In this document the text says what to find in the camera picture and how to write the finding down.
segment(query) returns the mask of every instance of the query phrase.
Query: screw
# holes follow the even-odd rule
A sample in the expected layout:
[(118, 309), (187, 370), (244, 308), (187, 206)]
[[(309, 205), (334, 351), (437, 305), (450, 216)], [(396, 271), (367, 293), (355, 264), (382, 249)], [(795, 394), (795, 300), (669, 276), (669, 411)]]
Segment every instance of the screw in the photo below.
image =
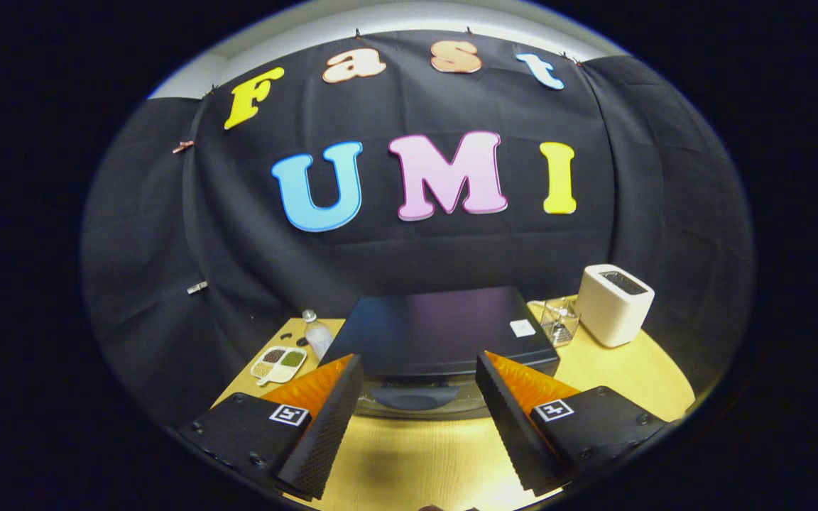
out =
[(263, 459), (262, 456), (259, 456), (258, 453), (251, 451), (248, 453), (248, 460), (253, 464), (256, 465), (257, 468), (266, 468), (267, 460)]

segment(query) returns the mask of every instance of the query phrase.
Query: white wall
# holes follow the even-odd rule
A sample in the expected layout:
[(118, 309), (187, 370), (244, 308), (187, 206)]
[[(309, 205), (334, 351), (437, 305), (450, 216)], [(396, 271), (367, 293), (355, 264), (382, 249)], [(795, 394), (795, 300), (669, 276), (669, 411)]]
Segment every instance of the white wall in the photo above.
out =
[(535, 4), (506, 0), (470, 3), (315, 0), (301, 4), (219, 43), (176, 72), (150, 98), (200, 98), (211, 84), (227, 83), (243, 72), (305, 48), (350, 38), (357, 28), (360, 33), (419, 29), (465, 32), (468, 26), (479, 35), (566, 53), (581, 61), (626, 54), (597, 33)]

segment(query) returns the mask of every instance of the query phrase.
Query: plastic bottle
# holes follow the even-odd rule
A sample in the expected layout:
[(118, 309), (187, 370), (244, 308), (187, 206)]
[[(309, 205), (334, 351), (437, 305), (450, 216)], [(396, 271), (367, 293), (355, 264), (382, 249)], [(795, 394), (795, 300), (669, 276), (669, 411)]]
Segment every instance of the plastic bottle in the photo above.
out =
[(326, 324), (317, 320), (317, 314), (311, 309), (302, 312), (302, 319), (306, 323), (305, 339), (308, 340), (308, 346), (311, 346), (320, 361), (324, 358), (324, 353), (327, 353), (330, 344), (334, 342), (334, 334), (330, 332)]

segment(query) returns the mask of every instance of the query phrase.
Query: blue letter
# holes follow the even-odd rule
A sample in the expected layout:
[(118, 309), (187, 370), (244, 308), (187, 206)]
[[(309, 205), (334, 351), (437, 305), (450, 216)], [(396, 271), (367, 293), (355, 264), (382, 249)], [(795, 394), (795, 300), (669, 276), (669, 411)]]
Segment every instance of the blue letter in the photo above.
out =
[(516, 55), (516, 60), (526, 62), (526, 65), (529, 67), (529, 71), (532, 71), (532, 74), (535, 75), (536, 80), (542, 82), (542, 85), (545, 85), (545, 87), (552, 88), (554, 90), (561, 90), (564, 88), (564, 82), (559, 81), (558, 78), (552, 77), (551, 72), (548, 72), (555, 70), (554, 65), (550, 65), (548, 62), (538, 58), (538, 55), (519, 54)]
[(361, 188), (355, 156), (361, 152), (361, 142), (341, 142), (325, 149), (324, 159), (334, 164), (340, 199), (331, 207), (316, 207), (308, 187), (311, 155), (295, 155), (280, 160), (270, 170), (280, 182), (283, 210), (293, 226), (319, 233), (345, 226), (361, 207)]

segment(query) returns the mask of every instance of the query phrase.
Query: yellow letter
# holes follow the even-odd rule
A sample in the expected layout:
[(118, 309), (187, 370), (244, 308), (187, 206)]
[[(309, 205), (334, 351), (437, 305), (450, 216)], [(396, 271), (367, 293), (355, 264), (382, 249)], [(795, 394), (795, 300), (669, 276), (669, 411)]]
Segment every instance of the yellow letter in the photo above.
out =
[(328, 84), (345, 82), (355, 77), (373, 77), (387, 67), (380, 61), (377, 50), (362, 48), (334, 56), (327, 61), (331, 65), (324, 71), (324, 81)]
[(266, 99), (267, 94), (270, 94), (269, 80), (278, 80), (282, 76), (283, 68), (275, 67), (259, 77), (237, 85), (233, 89), (233, 111), (229, 114), (225, 128), (230, 129), (238, 123), (252, 119), (254, 114), (257, 114), (257, 105), (254, 104), (254, 100), (260, 103)]
[(476, 72), (481, 69), (477, 52), (478, 48), (465, 41), (441, 41), (431, 45), (431, 65), (440, 72)]
[(571, 214), (577, 210), (577, 200), (570, 188), (570, 160), (574, 159), (574, 149), (560, 142), (544, 142), (538, 148), (548, 159), (545, 213)]

